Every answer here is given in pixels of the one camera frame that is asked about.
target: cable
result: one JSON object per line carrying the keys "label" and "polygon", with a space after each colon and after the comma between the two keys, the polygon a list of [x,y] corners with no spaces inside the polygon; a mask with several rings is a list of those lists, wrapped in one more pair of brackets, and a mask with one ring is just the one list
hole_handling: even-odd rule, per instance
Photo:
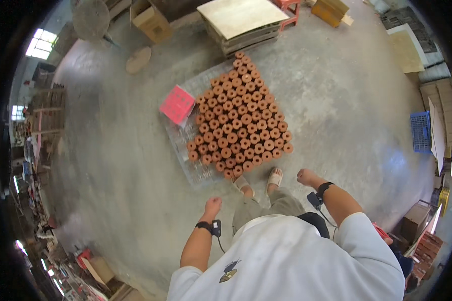
{"label": "cable", "polygon": [[333,224],[326,218],[326,216],[323,214],[323,212],[321,212],[320,209],[318,209],[318,211],[319,211],[319,213],[321,213],[321,215],[323,215],[323,217],[325,218],[325,220],[326,220],[332,227],[338,228],[337,226],[333,225]]}
{"label": "cable", "polygon": [[219,247],[221,248],[221,250],[223,251],[223,253],[226,254],[226,252],[223,250],[223,247],[221,246],[221,242],[219,241],[219,237],[217,237],[217,238],[218,238],[218,244],[219,244]]}
{"label": "cable", "polygon": [[333,230],[333,237],[331,238],[331,241],[332,241],[332,242],[335,242],[335,232],[336,232],[337,229],[338,229],[338,228],[335,227],[335,230]]}
{"label": "cable", "polygon": [[321,215],[323,215],[323,217],[325,218],[325,220],[326,220],[333,228],[335,228],[335,230],[333,230],[333,237],[331,238],[331,240],[334,241],[334,239],[335,239],[335,232],[336,232],[336,230],[338,229],[338,227],[335,226],[335,225],[333,225],[333,224],[326,218],[326,216],[323,214],[323,212],[321,212],[320,209],[321,209],[321,208],[318,207],[319,213],[321,213]]}

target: yellow plastic crate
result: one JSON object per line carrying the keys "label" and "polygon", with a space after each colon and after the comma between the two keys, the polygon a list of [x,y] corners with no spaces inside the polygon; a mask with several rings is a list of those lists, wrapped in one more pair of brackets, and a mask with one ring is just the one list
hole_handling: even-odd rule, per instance
{"label": "yellow plastic crate", "polygon": [[439,204],[442,204],[442,211],[440,212],[440,216],[443,216],[445,214],[445,210],[447,209],[447,204],[449,203],[449,195],[450,195],[450,188],[444,187],[440,191],[439,196]]}

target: round wooden disc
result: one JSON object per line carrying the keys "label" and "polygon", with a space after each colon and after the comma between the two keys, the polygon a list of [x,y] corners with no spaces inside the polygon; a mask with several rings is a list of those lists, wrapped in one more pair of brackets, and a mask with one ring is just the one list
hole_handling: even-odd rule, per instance
{"label": "round wooden disc", "polygon": [[136,74],[144,68],[151,58],[152,50],[150,47],[144,47],[134,52],[126,62],[126,71],[129,74]]}

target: pink box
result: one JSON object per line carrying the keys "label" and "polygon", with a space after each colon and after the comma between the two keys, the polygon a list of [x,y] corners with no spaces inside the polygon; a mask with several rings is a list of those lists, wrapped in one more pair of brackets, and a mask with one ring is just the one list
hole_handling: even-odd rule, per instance
{"label": "pink box", "polygon": [[175,86],[162,102],[159,111],[164,113],[175,124],[181,125],[189,117],[194,107],[194,98],[181,87]]}

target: window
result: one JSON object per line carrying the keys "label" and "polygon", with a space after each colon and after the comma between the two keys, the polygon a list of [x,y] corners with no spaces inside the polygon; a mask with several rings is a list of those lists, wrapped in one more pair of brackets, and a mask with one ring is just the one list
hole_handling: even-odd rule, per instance
{"label": "window", "polygon": [[22,121],[25,120],[24,114],[22,114],[22,111],[24,108],[27,108],[24,105],[14,105],[12,106],[12,120],[15,121]]}
{"label": "window", "polygon": [[30,41],[30,45],[28,45],[25,55],[46,60],[50,54],[50,51],[52,51],[52,46],[56,42],[56,34],[39,28],[35,32],[34,38]]}

